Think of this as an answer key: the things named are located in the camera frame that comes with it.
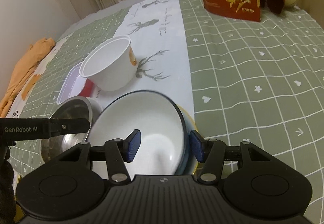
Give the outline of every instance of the orange cloth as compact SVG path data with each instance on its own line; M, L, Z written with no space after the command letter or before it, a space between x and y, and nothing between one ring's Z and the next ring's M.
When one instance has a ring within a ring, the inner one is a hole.
M34 73L38 63L54 46L55 41L52 38L46 39L45 37L37 41L34 45L29 46L27 53L17 62L11 74L7 92L0 102L0 118L6 117L12 103L30 76Z
M28 84L25 86L22 94L21 94L21 98L23 101L26 100L28 93L30 92L30 90L33 88L33 86L36 84L36 82L41 78L41 75L34 75L28 82Z

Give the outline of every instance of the blue gripper pad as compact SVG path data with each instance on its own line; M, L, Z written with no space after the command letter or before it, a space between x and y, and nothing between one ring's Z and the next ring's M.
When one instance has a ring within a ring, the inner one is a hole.
M141 131L134 130L126 139L129 141L128 149L126 151L127 161L133 161L137 153L138 148L141 145Z
M203 143L201 140L203 140L203 138L199 135L197 131L192 130L190 132L189 141L190 141L191 151L199 163L203 163L205 158L204 157L205 153L203 151Z

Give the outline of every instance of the orange blanket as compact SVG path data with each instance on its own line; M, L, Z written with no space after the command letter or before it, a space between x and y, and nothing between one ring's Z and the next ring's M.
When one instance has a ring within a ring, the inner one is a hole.
M34 73L38 63L51 51L55 46L52 38L45 37L30 45L27 53L17 62L12 72L9 86L4 98L0 102L0 117L5 118L8 114L12 103L22 90L25 83Z

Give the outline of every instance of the plastic container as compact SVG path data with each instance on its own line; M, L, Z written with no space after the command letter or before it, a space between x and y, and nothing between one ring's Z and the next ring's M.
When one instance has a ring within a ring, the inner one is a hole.
M82 63L74 66L66 76L63 86L57 97L56 103L59 105L74 96L90 97L93 82L80 76L80 67Z

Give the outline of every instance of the deer print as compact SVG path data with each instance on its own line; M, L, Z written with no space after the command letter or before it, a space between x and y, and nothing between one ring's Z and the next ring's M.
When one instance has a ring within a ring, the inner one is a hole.
M134 23L134 24L129 24L128 26L137 26L132 32L130 32L129 34L132 34L134 32L137 32L139 31L141 28L143 27L147 27L147 26L150 26L150 25L154 25L156 24L157 22L159 22L159 19L153 19L151 21L147 21L145 23L141 23L141 22L138 22L138 23Z
M148 3L148 4L143 5L142 8L149 7L152 4L167 3L167 2L168 1L155 0L155 1L151 2L151 3Z
M163 72L160 72L155 75L150 75L150 74L148 74L148 72L151 70L154 70L154 69L144 69L145 64L147 64L148 62L151 62L151 61L155 61L155 59L153 59L154 57L163 56L164 53L167 51L169 51L169 50L160 50L148 58L141 59L140 62L138 62L136 77L139 79L141 79L142 77L148 77L150 79L153 79L154 81L164 80L167 77L169 77L170 75L168 75L168 76L163 75Z

